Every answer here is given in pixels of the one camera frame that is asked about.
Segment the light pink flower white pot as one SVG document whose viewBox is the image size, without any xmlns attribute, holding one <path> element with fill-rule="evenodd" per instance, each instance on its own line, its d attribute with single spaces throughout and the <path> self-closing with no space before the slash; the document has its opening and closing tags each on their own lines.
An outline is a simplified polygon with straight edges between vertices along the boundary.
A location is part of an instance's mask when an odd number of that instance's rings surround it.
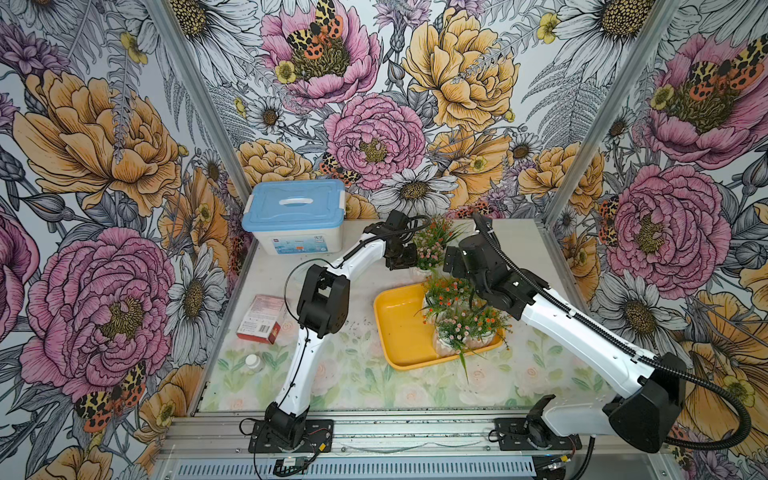
<svg viewBox="0 0 768 480">
<path fill-rule="evenodd" d="M 427 234 L 416 235 L 414 245 L 416 246 L 417 262 L 416 266 L 412 268 L 413 273 L 419 278 L 442 276 L 447 245 Z"/>
</svg>

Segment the pink orange flower white pot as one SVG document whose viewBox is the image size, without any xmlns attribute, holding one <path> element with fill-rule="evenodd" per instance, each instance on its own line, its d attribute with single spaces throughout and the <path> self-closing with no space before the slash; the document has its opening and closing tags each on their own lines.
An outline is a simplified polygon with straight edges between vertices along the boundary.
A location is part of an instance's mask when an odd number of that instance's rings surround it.
<svg viewBox="0 0 768 480">
<path fill-rule="evenodd" d="M 434 328 L 433 347 L 438 357 L 457 356 L 466 368 L 466 355 L 489 346 L 509 329 L 511 317 L 492 307 L 468 304 L 425 305 L 424 320 Z"/>
</svg>

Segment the red flower white pot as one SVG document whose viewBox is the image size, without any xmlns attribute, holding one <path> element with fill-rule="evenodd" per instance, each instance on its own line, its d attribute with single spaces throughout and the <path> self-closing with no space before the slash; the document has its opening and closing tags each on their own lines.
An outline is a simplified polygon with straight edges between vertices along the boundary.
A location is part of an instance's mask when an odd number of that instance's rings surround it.
<svg viewBox="0 0 768 480">
<path fill-rule="evenodd" d="M 448 246 L 464 232 L 464 226 L 445 216 L 434 216 L 428 226 L 416 235 L 420 246 Z"/>
</svg>

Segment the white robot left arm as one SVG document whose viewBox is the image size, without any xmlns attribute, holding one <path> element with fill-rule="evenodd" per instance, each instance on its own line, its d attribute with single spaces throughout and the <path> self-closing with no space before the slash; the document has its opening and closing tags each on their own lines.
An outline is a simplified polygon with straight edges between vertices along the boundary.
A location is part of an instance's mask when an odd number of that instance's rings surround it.
<svg viewBox="0 0 768 480">
<path fill-rule="evenodd" d="M 265 409 L 259 439 L 268 438 L 289 451 L 302 444 L 323 347 L 347 320 L 352 281 L 380 260 L 391 271 L 414 267 L 418 252 L 413 237 L 430 223 L 427 215 L 411 217 L 393 210 L 385 220 L 368 225 L 340 258 L 309 262 L 294 312 L 301 334 L 280 393 Z"/>
</svg>

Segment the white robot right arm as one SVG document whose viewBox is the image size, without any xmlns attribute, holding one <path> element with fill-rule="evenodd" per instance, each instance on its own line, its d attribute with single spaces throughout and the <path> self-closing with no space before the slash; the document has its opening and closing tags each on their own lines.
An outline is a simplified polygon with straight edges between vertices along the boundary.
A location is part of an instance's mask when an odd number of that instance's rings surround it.
<svg viewBox="0 0 768 480">
<path fill-rule="evenodd" d="M 723 450 L 747 439 L 751 417 L 743 403 L 715 383 L 685 371 L 673 354 L 659 356 L 612 333 L 563 299 L 546 281 L 519 268 L 492 231 L 477 231 L 446 250 L 444 271 L 467 280 L 490 306 L 545 333 L 595 370 L 615 395 L 586 405 L 548 401 L 541 419 L 555 435 L 613 435 L 646 453 L 663 445 L 689 450 Z M 674 438 L 688 386 L 700 387 L 730 405 L 735 429 L 718 440 Z"/>
</svg>

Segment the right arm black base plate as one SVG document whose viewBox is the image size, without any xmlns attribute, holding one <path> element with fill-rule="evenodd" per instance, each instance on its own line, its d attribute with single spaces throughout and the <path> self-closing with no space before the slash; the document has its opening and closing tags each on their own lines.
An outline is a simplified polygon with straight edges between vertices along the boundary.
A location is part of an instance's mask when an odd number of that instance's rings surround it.
<svg viewBox="0 0 768 480">
<path fill-rule="evenodd" d="M 578 451 L 582 448 L 578 435 L 556 436 L 542 421 L 523 417 L 496 418 L 487 439 L 501 451 Z"/>
</svg>

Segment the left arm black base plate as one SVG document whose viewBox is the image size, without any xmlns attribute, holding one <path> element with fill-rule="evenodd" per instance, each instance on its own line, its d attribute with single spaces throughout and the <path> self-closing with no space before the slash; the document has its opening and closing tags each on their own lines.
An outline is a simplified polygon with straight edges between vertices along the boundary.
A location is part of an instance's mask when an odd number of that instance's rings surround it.
<svg viewBox="0 0 768 480">
<path fill-rule="evenodd" d="M 332 449 L 335 422 L 309 419 L 296 428 L 283 429 L 264 420 L 255 423 L 250 433 L 248 452 L 253 454 L 324 454 Z"/>
</svg>

